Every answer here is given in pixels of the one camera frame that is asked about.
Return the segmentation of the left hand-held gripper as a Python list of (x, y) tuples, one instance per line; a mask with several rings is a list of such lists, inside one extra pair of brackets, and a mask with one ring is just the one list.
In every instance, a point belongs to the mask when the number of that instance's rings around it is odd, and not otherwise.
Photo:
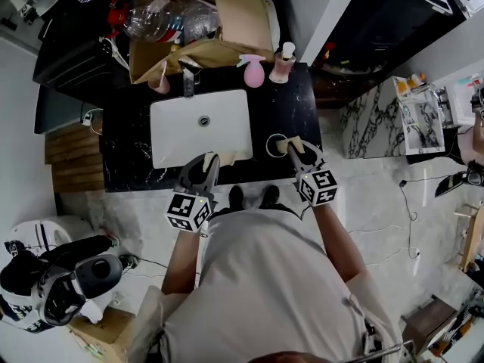
[(187, 163), (181, 170), (164, 216), (169, 225), (199, 234), (216, 205), (213, 188), (220, 166), (233, 166), (237, 151), (209, 152)]

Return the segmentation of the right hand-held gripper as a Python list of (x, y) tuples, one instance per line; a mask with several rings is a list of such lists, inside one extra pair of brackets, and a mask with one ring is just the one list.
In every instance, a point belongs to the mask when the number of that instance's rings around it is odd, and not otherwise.
[(276, 148), (281, 155), (288, 152), (296, 170), (296, 188), (304, 200), (320, 206), (335, 199), (338, 184), (320, 148), (299, 136), (276, 141)]

